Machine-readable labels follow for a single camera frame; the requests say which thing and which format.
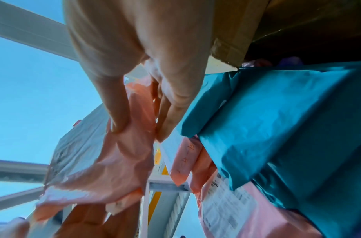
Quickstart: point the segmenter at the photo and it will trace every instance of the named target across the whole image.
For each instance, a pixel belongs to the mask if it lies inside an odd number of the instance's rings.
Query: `human hand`
[[[202,85],[214,1],[64,0],[64,11],[80,63],[114,130],[129,122],[123,76],[144,63],[159,85],[157,140],[165,140]]]
[[[78,205],[69,214],[53,238],[133,238],[138,227],[140,203],[106,219],[105,205]],[[0,238],[26,238],[30,224],[13,219]]]

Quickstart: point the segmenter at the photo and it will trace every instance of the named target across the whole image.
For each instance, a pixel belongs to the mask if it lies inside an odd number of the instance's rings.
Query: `hand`
[[[197,95],[212,39],[213,0],[64,0],[80,63],[116,132],[129,122],[123,76],[143,63],[158,82],[162,142]]]
[[[138,227],[140,203],[110,216],[106,222],[105,205],[78,205],[69,214],[53,238],[133,238]],[[13,219],[0,238],[26,238],[30,224]]]

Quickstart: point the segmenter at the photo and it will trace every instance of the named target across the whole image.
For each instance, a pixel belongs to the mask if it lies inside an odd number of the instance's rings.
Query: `brown cardboard box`
[[[212,56],[241,67],[269,0],[216,0]]]
[[[361,0],[271,0],[246,59],[361,60]]]

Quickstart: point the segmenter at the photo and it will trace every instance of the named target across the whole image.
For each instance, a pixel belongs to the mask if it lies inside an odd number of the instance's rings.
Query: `white label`
[[[202,217],[214,238],[236,238],[256,206],[243,187],[231,191],[228,179],[217,174],[202,202]]]

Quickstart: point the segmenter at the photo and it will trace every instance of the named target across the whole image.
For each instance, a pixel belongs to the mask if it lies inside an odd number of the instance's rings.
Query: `sky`
[[[4,0],[64,23],[62,0]],[[0,38],[0,160],[48,164],[59,139],[101,100],[79,63]],[[0,196],[40,184],[0,182]],[[36,201],[0,211],[26,217]]]

